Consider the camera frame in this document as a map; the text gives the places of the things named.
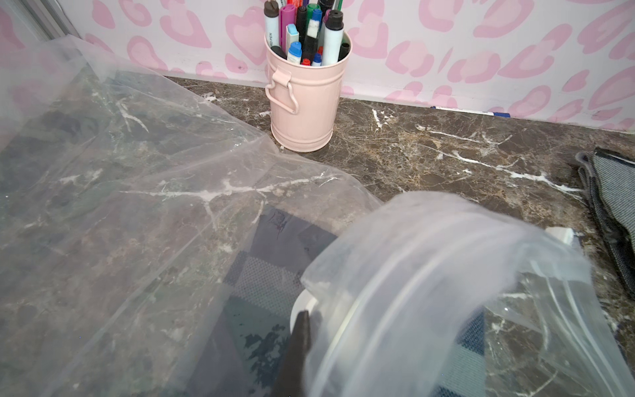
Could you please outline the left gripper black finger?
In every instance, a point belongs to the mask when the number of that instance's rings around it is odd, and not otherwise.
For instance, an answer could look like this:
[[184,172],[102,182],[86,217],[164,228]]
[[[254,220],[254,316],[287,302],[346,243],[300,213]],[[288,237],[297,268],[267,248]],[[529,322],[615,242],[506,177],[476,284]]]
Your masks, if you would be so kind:
[[272,396],[303,397],[304,364],[309,354],[311,341],[311,325],[309,311],[298,313],[293,332],[289,338],[288,348],[284,354],[279,374],[271,391]]

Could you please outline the clear plastic vacuum bag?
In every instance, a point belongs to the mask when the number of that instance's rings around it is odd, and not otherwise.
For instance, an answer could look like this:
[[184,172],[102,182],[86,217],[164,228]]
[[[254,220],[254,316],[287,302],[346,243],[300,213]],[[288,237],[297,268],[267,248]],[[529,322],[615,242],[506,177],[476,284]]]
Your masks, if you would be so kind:
[[1,393],[178,396],[234,252],[223,215],[359,204],[307,267],[305,396],[631,396],[572,244],[352,176],[67,36],[1,58]]

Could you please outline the navy blue plaid blanket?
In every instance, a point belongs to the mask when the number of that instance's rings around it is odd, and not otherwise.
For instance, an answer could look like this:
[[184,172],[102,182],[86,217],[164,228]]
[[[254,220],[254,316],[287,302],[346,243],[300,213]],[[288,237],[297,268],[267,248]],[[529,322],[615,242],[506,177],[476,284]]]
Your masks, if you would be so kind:
[[339,234],[369,213],[359,204],[289,213],[269,204],[223,215],[234,252],[180,373],[178,396],[270,396],[289,347],[301,277]]

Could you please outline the grey black checked blanket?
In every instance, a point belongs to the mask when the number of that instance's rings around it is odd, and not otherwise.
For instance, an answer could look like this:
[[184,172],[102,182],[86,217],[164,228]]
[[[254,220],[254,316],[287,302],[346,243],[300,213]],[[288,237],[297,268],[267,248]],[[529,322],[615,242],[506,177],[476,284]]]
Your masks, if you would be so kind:
[[623,287],[634,297],[634,160],[597,147],[575,155],[588,207]]

